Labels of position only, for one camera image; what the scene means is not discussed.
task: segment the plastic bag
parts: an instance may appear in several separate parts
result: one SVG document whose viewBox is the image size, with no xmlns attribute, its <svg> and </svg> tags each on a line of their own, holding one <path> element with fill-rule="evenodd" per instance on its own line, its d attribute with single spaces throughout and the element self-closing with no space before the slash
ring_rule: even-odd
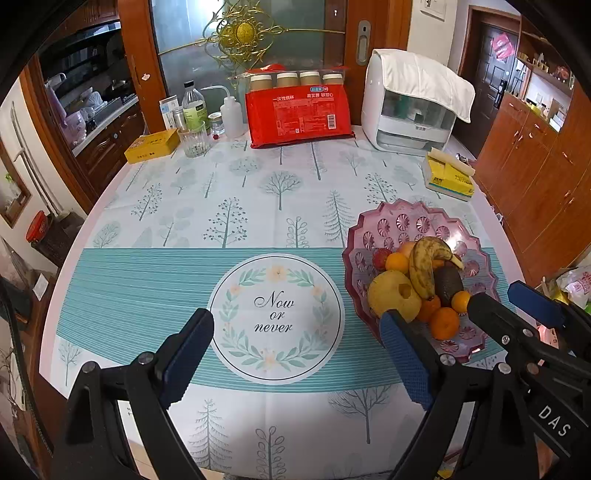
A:
<svg viewBox="0 0 591 480">
<path fill-rule="evenodd" d="M 571 302 L 584 309 L 591 293 L 591 266 L 566 272 L 556 280 L 556 284 L 569 295 Z"/>
</svg>

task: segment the pink glass bowl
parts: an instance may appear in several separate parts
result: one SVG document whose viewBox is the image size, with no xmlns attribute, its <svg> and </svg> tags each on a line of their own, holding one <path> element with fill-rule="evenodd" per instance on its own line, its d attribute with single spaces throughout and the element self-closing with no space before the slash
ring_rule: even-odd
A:
<svg viewBox="0 0 591 480">
<path fill-rule="evenodd" d="M 389 248 L 395 251 L 401 243 L 416 241 L 423 236 L 438 236 L 447 243 L 464 263 L 460 273 L 465 290 L 472 294 L 485 291 L 499 300 L 497 277 L 492 272 L 491 260 L 480 248 L 480 240 L 468 233 L 457 218 L 449 218 L 441 208 L 429 208 L 423 202 L 408 203 L 396 200 L 382 202 L 375 210 L 359 215 L 357 225 L 349 229 L 347 247 L 343 252 L 345 288 L 353 299 L 355 312 L 379 337 L 379 318 L 369 308 L 367 289 L 378 275 L 372 264 L 374 250 Z M 486 334 L 472 323 L 467 314 L 460 315 L 460 329 L 451 340 L 435 340 L 428 325 L 412 322 L 412 327 L 424 335 L 438 353 L 450 353 L 460 362 L 485 347 Z"/>
</svg>

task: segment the tablecloth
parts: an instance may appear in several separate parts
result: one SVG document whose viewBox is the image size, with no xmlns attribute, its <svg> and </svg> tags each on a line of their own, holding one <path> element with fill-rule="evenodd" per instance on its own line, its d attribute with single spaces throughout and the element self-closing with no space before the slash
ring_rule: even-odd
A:
<svg viewBox="0 0 591 480">
<path fill-rule="evenodd" d="M 214 342 L 169 410 L 199 466 L 278 480 L 392 469 L 423 411 L 355 315 L 348 228 L 397 198 L 442 207 L 480 238 L 505 304 L 507 284 L 470 203 L 427 190 L 420 158 L 356 133 L 260 150 L 245 135 L 129 168 L 91 214 L 57 332 L 44 336 L 51 384 L 68 395 L 86 361 L 128 363 L 208 307 Z M 491 368 L 503 355 L 488 340 L 471 361 Z"/>
</svg>

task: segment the avocado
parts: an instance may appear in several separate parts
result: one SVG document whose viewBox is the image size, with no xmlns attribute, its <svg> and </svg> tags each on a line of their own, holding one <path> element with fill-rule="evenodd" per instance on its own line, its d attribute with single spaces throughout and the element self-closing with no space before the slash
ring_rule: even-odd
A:
<svg viewBox="0 0 591 480">
<path fill-rule="evenodd" d="M 457 267 L 449 267 L 447 265 L 436 269 L 433 272 L 435 279 L 435 294 L 441 300 L 442 307 L 449 307 L 452 305 L 452 297 L 459 291 L 464 290 L 460 272 Z"/>
</svg>

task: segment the tissue box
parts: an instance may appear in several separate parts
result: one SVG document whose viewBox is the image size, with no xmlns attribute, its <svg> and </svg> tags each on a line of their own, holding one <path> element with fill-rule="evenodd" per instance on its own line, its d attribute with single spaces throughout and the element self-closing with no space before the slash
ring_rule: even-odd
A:
<svg viewBox="0 0 591 480">
<path fill-rule="evenodd" d="M 164 157 L 174 152 L 180 141 L 176 128 L 152 135 L 144 135 L 139 137 L 125 150 L 125 157 L 128 163 L 137 163 L 152 158 Z"/>
<path fill-rule="evenodd" d="M 468 175 L 429 155 L 426 155 L 423 161 L 423 177 L 425 186 L 434 192 L 465 201 L 474 195 L 474 184 Z"/>
</svg>

